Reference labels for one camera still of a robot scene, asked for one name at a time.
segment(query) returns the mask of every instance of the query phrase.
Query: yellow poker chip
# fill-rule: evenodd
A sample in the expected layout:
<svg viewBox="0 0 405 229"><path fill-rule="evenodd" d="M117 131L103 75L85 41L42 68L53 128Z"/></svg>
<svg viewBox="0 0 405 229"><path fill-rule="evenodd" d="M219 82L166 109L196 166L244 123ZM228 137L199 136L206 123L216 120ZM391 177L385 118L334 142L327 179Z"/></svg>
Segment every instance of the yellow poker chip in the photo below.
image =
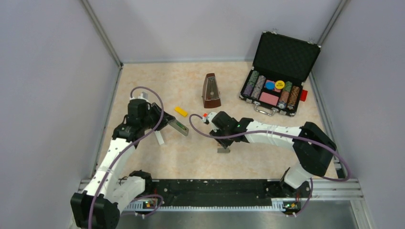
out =
<svg viewBox="0 0 405 229"><path fill-rule="evenodd" d="M286 84L284 83L284 81L279 80L279 81L276 82L276 86L275 86L275 87L276 87L277 89L283 89L285 86L286 86Z"/></svg>

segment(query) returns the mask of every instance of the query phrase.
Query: case lid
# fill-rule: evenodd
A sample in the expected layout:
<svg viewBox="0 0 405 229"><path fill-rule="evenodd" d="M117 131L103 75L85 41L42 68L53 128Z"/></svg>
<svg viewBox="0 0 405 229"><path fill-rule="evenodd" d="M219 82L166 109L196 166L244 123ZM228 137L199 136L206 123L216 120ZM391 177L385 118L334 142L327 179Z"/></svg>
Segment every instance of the case lid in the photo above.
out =
<svg viewBox="0 0 405 229"><path fill-rule="evenodd" d="M311 72L320 46L291 37L264 32L260 37L253 66L259 71L278 73L303 82Z"/></svg>

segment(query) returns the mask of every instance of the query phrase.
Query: cable clip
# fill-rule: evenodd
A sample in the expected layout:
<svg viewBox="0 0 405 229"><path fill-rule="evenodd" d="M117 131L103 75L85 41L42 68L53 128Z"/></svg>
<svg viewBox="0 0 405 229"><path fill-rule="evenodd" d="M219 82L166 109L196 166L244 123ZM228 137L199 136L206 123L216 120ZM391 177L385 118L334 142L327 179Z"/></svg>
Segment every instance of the cable clip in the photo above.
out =
<svg viewBox="0 0 405 229"><path fill-rule="evenodd" d="M274 130L278 128L278 125L269 125L267 126L267 138L270 141L271 144L278 146L276 144L276 141L274 140Z"/></svg>
<svg viewBox="0 0 405 229"><path fill-rule="evenodd" d="M98 168L98 170L99 170L99 171L102 171L102 172L109 173L109 174L111 174L114 178L116 178L116 179L118 180L118 176L115 174L115 171L114 171L114 170L112 170L112 169L110 169L110 168L108 168L108 167L106 167L106 166L102 166L102 167Z"/></svg>

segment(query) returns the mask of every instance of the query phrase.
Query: yellow block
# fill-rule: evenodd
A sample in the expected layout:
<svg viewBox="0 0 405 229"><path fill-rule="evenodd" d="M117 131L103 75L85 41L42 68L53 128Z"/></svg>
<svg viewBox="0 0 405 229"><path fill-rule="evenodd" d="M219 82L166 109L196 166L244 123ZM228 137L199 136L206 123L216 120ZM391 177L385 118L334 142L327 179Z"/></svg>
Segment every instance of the yellow block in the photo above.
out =
<svg viewBox="0 0 405 229"><path fill-rule="evenodd" d="M187 114L188 114L186 111L184 111L183 109L181 109L181 108L178 107L178 106L175 107L174 110L177 111L179 114L183 115L184 117L186 117Z"/></svg>

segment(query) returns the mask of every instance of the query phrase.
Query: blue poker chip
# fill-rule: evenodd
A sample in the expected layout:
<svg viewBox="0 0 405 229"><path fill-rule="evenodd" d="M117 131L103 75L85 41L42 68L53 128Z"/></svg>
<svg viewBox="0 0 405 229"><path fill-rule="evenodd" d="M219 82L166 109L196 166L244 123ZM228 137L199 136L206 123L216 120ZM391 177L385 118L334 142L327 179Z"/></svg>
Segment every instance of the blue poker chip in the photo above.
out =
<svg viewBox="0 0 405 229"><path fill-rule="evenodd" d="M266 83L266 89L268 90L273 90L274 89L274 83L273 82L267 82Z"/></svg>

